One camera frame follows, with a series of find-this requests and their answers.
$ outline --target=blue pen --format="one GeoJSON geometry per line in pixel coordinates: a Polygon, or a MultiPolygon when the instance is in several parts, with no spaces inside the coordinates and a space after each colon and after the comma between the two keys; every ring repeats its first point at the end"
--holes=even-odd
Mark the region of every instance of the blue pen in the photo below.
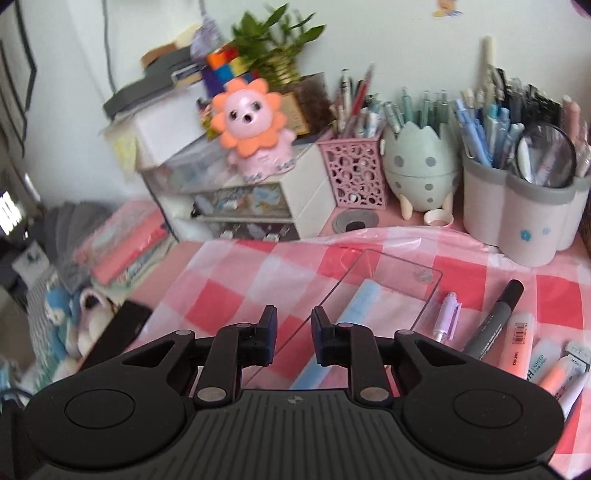
{"type": "Polygon", "coordinates": [[[484,127],[477,118],[474,120],[474,125],[476,125],[476,132],[478,133],[478,138],[480,138],[480,143],[482,143],[482,149],[484,150],[484,153],[490,159],[492,164],[492,155],[488,151],[488,145],[486,144],[486,132],[484,131],[484,127]]]}
{"type": "Polygon", "coordinates": [[[464,138],[468,142],[470,153],[474,155],[476,161],[481,165],[484,165],[485,167],[492,167],[490,158],[488,157],[486,151],[482,148],[482,142],[478,137],[476,125],[474,125],[470,115],[464,108],[464,102],[462,102],[462,100],[459,98],[456,100],[456,110],[457,119],[462,126],[464,138]]]}

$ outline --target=pink pen holder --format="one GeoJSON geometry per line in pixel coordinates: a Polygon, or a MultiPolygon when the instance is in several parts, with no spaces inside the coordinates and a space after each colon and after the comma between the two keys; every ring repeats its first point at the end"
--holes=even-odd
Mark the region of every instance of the pink pen holder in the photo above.
{"type": "Polygon", "coordinates": [[[337,207],[384,210],[387,187],[379,142],[373,138],[333,138],[328,130],[316,145],[322,152],[337,207]]]}

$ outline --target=magnifying glass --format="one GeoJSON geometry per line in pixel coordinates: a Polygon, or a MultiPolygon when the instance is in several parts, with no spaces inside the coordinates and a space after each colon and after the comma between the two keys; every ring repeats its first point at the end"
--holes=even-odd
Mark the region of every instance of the magnifying glass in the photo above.
{"type": "Polygon", "coordinates": [[[548,123],[534,123],[515,146],[519,176],[535,185],[561,189],[570,185],[577,168],[577,154],[570,138],[548,123]]]}

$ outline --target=stuffed animal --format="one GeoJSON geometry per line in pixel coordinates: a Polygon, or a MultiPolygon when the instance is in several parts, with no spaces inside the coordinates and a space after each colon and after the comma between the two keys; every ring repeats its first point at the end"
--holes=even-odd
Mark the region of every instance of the stuffed animal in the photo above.
{"type": "Polygon", "coordinates": [[[114,313],[109,300],[91,288],[70,295],[57,279],[48,282],[45,310],[53,324],[51,349],[60,361],[52,377],[56,382],[77,372],[77,360],[90,352],[114,313]],[[91,297],[98,304],[88,309],[86,301],[91,297]]]}
{"type": "Polygon", "coordinates": [[[87,288],[80,294],[80,308],[82,310],[82,327],[78,335],[78,349],[82,356],[86,356],[115,314],[109,300],[92,288],[87,288]],[[90,298],[96,299],[98,303],[88,309],[86,303],[90,298]]]}
{"type": "Polygon", "coordinates": [[[296,166],[291,148],[296,135],[285,128],[287,117],[279,111],[281,94],[269,93],[265,80],[230,80],[212,105],[216,112],[212,128],[221,133],[221,145],[233,149],[228,162],[237,166],[247,183],[296,166]]]}
{"type": "Polygon", "coordinates": [[[49,287],[45,295],[45,311],[52,322],[50,343],[60,361],[80,358],[78,325],[80,323],[80,292],[70,295],[59,283],[49,287]]]}

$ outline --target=orange flower petal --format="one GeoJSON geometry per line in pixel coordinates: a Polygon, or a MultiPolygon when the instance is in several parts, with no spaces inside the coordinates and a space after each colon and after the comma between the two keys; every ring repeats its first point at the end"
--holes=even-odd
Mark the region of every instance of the orange flower petal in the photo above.
{"type": "Polygon", "coordinates": [[[281,94],[277,92],[267,93],[265,95],[265,100],[271,107],[271,110],[277,111],[281,108],[281,94]]]}
{"type": "Polygon", "coordinates": [[[283,115],[283,113],[277,112],[273,116],[273,125],[271,126],[271,128],[274,128],[275,130],[281,130],[282,128],[285,128],[286,125],[287,117],[283,115]]]}
{"type": "Polygon", "coordinates": [[[230,132],[222,133],[220,137],[220,145],[223,148],[234,148],[238,144],[238,140],[230,132]]]}
{"type": "Polygon", "coordinates": [[[258,137],[245,138],[244,140],[238,140],[238,146],[236,147],[238,154],[243,158],[250,157],[258,149],[259,149],[258,137]]]}
{"type": "Polygon", "coordinates": [[[232,79],[224,86],[226,87],[226,91],[228,93],[234,93],[234,92],[237,92],[238,90],[244,90],[245,88],[248,88],[248,84],[247,84],[246,80],[241,79],[241,78],[232,79]]]}
{"type": "Polygon", "coordinates": [[[256,92],[259,92],[262,95],[266,95],[267,92],[269,91],[269,84],[267,83],[266,80],[256,79],[248,84],[248,88],[250,88],[250,90],[254,90],[256,92]]]}
{"type": "Polygon", "coordinates": [[[229,93],[219,93],[218,95],[213,97],[212,106],[216,113],[223,111],[224,103],[226,103],[226,100],[229,96],[229,93]]]}
{"type": "Polygon", "coordinates": [[[223,113],[217,113],[213,116],[212,128],[218,133],[222,133],[226,129],[226,119],[223,113]]]}
{"type": "Polygon", "coordinates": [[[279,135],[277,135],[277,131],[273,130],[272,128],[259,135],[259,143],[261,148],[272,148],[277,145],[278,141],[279,135]]]}

